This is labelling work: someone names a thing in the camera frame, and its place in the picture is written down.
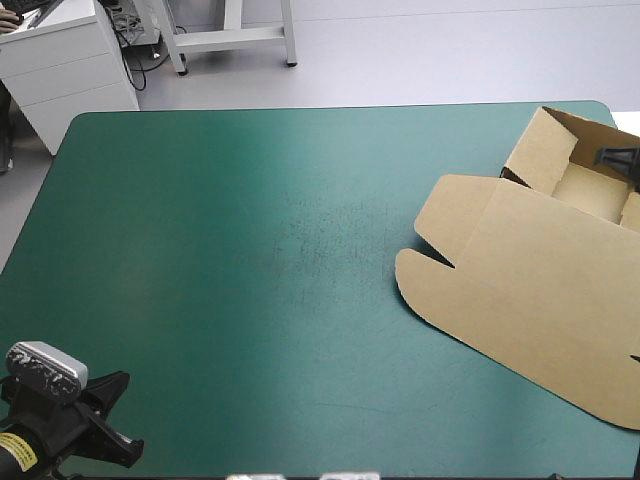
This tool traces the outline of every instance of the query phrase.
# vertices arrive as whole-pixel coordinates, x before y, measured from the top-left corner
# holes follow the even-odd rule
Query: person
[[[18,28],[18,15],[6,8],[0,8],[0,34],[11,33]],[[13,167],[12,141],[13,132],[9,120],[11,95],[0,81],[0,175],[7,173]]]

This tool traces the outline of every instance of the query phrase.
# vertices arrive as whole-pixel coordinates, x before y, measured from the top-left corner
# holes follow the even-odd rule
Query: yellow label
[[[4,448],[16,459],[23,473],[38,463],[31,445],[13,433],[0,433],[0,448]]]

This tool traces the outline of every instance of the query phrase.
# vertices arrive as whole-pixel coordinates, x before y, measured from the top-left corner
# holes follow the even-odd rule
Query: open cardboard box
[[[598,150],[640,138],[541,108],[502,178],[446,175],[396,279],[423,319],[587,412],[640,429],[640,195]]]

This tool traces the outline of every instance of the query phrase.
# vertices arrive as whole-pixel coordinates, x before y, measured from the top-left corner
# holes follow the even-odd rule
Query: white drawer cabinet
[[[28,23],[0,35],[0,79],[52,154],[75,116],[139,109],[95,0],[65,0],[37,28]]]
[[[56,65],[45,70],[5,78],[4,84],[23,109],[34,103],[46,102],[122,81],[119,59],[108,53]]]
[[[58,151],[71,121],[88,111],[121,112],[137,110],[131,106],[131,98],[122,85],[113,84],[102,88],[87,90],[67,97],[24,107],[22,112],[29,123],[38,132],[46,145]]]

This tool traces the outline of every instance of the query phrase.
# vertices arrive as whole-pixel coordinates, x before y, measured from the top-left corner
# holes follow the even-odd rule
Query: person's hand
[[[16,12],[12,12],[6,8],[0,8],[0,33],[10,33],[17,29],[18,24],[13,23],[14,21],[20,21]]]

